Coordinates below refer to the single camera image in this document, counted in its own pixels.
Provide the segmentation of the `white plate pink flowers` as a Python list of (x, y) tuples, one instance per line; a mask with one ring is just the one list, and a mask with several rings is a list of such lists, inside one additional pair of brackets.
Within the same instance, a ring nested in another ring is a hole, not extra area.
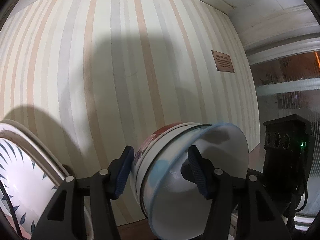
[(69, 176), (68, 171), (47, 146), (22, 124), (13, 120), (2, 120), (1, 138), (15, 143), (27, 153), (55, 185), (60, 185)]

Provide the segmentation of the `white plate blue leaf pattern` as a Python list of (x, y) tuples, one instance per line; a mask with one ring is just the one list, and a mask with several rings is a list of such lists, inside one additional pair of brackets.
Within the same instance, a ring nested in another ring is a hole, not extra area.
[(57, 187), (24, 150), (7, 139), (1, 139), (1, 182), (17, 221), (32, 235)]

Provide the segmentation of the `plain white bowl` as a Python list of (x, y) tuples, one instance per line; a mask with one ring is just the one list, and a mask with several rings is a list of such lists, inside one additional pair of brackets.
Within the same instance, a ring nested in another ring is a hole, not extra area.
[(137, 202), (140, 201), (140, 189), (146, 171), (160, 150), (182, 132), (196, 126), (195, 122), (176, 122), (164, 126), (148, 136), (135, 152), (130, 174), (130, 185)]

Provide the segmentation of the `striped table cloth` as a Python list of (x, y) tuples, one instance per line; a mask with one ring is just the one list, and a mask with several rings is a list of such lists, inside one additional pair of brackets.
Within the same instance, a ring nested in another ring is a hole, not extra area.
[[(220, 72), (212, 50), (228, 54)], [(174, 122), (231, 122), (249, 149), (259, 112), (229, 17), (199, 0), (35, 0), (1, 30), (1, 119), (79, 177)]]

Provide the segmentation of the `white bowl coloured hearts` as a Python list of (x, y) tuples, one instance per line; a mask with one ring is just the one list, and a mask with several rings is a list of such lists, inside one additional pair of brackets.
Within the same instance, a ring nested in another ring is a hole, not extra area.
[(234, 124), (181, 123), (150, 136), (135, 154), (132, 186), (160, 239), (204, 233), (211, 207), (217, 218), (235, 208), (232, 184), (246, 177), (248, 144)]

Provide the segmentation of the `white bowl dark rim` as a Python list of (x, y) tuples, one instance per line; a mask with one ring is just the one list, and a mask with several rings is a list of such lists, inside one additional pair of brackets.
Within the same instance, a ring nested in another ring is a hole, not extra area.
[(159, 152), (155, 160), (152, 161), (151, 165), (146, 171), (145, 177), (143, 178), (141, 189), (140, 189), (140, 204), (141, 210), (147, 216), (149, 204), (153, 195), (153, 191), (156, 188), (158, 180), (161, 179), (169, 165), (173, 160), (178, 157), (180, 152), (183, 151), (184, 146), (191, 138), (195, 137), (197, 133), (203, 129), (209, 127), (209, 124), (198, 124), (193, 126), (186, 131), (182, 132), (178, 137), (171, 139)]

